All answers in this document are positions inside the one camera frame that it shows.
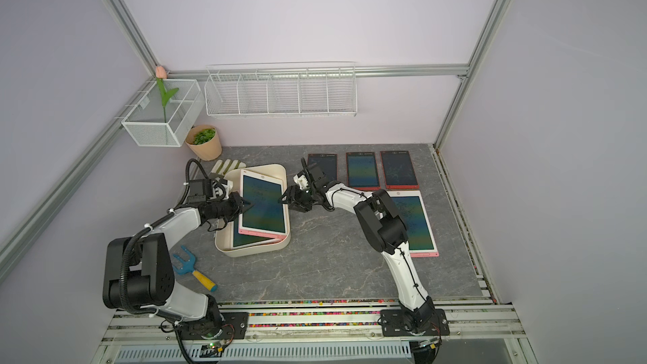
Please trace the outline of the pink writing tablet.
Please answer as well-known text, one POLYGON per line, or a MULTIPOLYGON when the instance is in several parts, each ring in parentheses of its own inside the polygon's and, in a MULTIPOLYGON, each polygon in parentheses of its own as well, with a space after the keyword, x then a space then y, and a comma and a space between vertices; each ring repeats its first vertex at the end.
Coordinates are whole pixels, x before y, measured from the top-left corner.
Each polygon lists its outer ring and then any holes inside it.
POLYGON ((240 215, 242 235, 283 240, 288 234, 287 205, 281 202, 286 190, 282 180, 251 170, 241 170, 240 195, 251 204, 240 215))
POLYGON ((235 221, 233 224, 231 249, 243 249, 252 246, 275 244, 279 241, 281 241, 281 239, 241 234, 239 232, 239 222, 235 221))

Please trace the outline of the cream plastic storage tray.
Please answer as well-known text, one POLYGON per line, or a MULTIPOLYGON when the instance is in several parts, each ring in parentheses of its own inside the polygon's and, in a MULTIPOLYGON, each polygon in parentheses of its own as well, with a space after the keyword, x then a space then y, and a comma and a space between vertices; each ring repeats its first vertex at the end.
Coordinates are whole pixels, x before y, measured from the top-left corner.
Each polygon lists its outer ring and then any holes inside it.
MULTIPOLYGON (((239 194, 240 194, 241 170, 251 170, 256 173, 265 174, 265 175, 269 175, 271 177, 280 179, 283 181, 286 187, 285 168, 276 163, 267 164, 267 165, 261 165, 261 166, 254 166, 251 168, 234 170, 225 175, 225 178, 227 180, 230 180, 234 183, 234 190, 239 192, 239 194)), ((285 248, 291 240, 290 219, 288 215, 288 227, 287 227, 288 234, 283 240, 279 241, 278 243, 252 246, 252 247, 243 248, 243 249, 231 249, 233 224, 235 221, 239 221, 239 218, 240 216, 237 217, 233 222, 228 224, 227 227, 225 227, 225 229, 222 229, 216 232, 216 234, 214 235, 214 243, 217 249, 230 257, 242 257, 246 255, 251 255, 251 254, 261 254, 261 253, 276 251, 276 250, 285 248)))

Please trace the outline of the black frame writing tablet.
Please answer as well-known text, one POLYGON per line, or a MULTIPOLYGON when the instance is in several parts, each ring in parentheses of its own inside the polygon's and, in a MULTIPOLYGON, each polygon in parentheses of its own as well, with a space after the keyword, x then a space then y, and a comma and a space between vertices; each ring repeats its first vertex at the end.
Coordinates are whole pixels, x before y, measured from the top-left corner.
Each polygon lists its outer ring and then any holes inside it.
POLYGON ((308 165, 316 164, 329 180, 338 180, 338 155, 335 153, 310 153, 308 165))

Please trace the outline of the large red writing tablet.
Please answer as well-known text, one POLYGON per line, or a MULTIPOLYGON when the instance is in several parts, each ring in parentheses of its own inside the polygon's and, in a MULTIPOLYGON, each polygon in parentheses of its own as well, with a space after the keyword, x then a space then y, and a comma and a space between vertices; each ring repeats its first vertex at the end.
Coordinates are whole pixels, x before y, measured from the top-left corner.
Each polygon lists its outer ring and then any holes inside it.
POLYGON ((347 153, 346 166, 349 187, 369 191, 380 188, 375 153, 347 153))

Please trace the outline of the small red writing tablet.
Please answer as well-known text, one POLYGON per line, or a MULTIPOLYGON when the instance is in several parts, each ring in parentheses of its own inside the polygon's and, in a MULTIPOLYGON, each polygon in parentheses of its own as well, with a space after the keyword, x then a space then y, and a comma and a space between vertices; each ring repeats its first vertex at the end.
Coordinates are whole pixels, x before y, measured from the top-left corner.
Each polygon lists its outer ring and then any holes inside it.
POLYGON ((419 190, 420 185, 408 151, 382 151, 380 157, 388 190, 419 190))

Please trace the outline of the white writing tablet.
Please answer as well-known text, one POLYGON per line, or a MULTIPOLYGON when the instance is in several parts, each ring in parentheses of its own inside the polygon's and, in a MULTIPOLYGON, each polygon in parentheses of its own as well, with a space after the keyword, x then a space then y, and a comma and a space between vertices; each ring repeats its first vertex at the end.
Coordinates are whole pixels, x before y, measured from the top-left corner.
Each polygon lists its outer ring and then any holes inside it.
POLYGON ((407 227, 411 256, 416 258, 439 256, 421 193, 418 190, 400 190, 389 191, 389 195, 407 227))

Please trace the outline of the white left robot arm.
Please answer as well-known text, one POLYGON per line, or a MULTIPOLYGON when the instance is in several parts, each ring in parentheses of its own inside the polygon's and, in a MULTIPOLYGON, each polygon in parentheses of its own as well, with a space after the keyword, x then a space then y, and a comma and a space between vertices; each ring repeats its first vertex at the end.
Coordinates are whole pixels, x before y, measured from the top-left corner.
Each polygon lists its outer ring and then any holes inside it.
POLYGON ((223 314, 214 296, 179 284, 175 276, 185 268, 173 265, 170 249, 210 220, 230 223, 251 207, 237 192, 220 201, 179 204, 137 234, 111 241, 104 270, 104 305, 158 316, 178 331, 181 340, 241 340, 249 315, 223 314))

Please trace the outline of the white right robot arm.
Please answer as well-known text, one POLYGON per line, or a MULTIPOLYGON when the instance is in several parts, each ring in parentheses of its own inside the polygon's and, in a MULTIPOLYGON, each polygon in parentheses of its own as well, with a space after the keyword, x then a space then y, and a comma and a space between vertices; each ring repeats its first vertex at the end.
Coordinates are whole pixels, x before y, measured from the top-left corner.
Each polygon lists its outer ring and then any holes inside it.
POLYGON ((441 333, 442 319, 414 267, 409 250, 407 227, 393 199, 385 190, 364 192, 340 182, 316 187, 297 179, 281 196, 281 203, 298 212, 314 206, 327 211, 341 209, 354 214, 370 246, 387 263, 394 279, 403 328, 412 335, 435 330, 441 333))

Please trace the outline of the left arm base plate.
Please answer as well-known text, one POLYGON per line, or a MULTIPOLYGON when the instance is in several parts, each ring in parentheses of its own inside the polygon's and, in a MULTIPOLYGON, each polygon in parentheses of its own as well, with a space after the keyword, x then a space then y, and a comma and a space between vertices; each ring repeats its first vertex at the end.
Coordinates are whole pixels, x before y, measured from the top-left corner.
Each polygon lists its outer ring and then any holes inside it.
POLYGON ((208 313, 200 320, 181 322, 176 327, 182 340, 242 340, 249 312, 208 313))

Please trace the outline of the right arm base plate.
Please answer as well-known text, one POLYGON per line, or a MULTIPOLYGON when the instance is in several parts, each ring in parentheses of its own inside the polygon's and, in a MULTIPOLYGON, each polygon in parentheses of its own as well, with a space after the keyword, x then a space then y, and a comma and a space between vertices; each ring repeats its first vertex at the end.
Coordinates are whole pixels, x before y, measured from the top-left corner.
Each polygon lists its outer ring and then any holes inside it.
POLYGON ((411 313, 405 309, 383 309, 377 323, 386 337, 450 335, 446 313, 442 309, 411 313))

